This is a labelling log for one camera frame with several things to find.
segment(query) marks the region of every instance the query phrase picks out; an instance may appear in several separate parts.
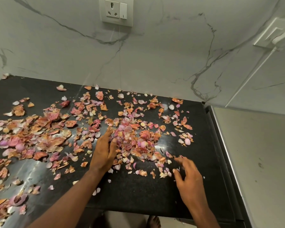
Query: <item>foot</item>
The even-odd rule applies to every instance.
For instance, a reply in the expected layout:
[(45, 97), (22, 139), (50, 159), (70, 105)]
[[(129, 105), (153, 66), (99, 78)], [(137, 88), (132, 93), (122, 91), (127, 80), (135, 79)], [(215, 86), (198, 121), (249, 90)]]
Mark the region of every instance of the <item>foot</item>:
[(150, 215), (147, 221), (146, 228), (161, 228), (160, 219), (157, 216)]

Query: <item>white switch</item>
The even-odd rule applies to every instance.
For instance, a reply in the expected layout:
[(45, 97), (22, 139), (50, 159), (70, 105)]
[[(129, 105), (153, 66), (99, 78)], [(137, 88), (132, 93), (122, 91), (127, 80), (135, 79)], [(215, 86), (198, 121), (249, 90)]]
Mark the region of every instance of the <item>white switch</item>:
[(120, 3), (119, 6), (119, 17), (121, 19), (127, 19), (127, 3)]

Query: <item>person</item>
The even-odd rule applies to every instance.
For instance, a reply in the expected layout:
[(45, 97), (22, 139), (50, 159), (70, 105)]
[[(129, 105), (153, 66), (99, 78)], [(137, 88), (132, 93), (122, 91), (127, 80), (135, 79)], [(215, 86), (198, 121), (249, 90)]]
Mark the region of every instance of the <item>person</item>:
[[(98, 139), (90, 168), (84, 176), (27, 228), (76, 227), (86, 204), (101, 178), (112, 167), (116, 157), (116, 139), (111, 141), (109, 147), (109, 137), (112, 133), (113, 128), (108, 127), (106, 133)], [(219, 228), (216, 218), (208, 207), (203, 178), (195, 164), (186, 157), (175, 158), (175, 161), (185, 169), (185, 180), (182, 180), (178, 170), (173, 169), (173, 173), (181, 198), (188, 207), (197, 227)], [(147, 225), (150, 228), (160, 228), (158, 217), (149, 217)]]

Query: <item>stain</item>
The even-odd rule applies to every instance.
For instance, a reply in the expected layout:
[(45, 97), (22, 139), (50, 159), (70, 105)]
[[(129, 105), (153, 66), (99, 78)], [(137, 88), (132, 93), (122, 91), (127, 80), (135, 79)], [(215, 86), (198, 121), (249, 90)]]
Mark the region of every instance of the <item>stain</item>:
[(259, 167), (262, 168), (262, 169), (264, 168), (262, 163), (260, 163), (260, 162), (259, 162)]

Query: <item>wall switch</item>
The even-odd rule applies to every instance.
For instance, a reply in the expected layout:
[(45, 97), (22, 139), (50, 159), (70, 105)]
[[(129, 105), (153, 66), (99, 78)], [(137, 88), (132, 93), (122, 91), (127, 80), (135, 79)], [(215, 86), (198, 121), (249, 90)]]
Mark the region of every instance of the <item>wall switch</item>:
[(121, 19), (127, 19), (127, 3), (120, 3), (119, 15)]
[(275, 45), (271, 41), (283, 33), (285, 33), (285, 19), (275, 18), (261, 33), (254, 45), (273, 49)]
[(101, 21), (132, 27), (133, 4), (134, 0), (99, 0)]
[(119, 2), (105, 0), (105, 11), (108, 17), (119, 18)]

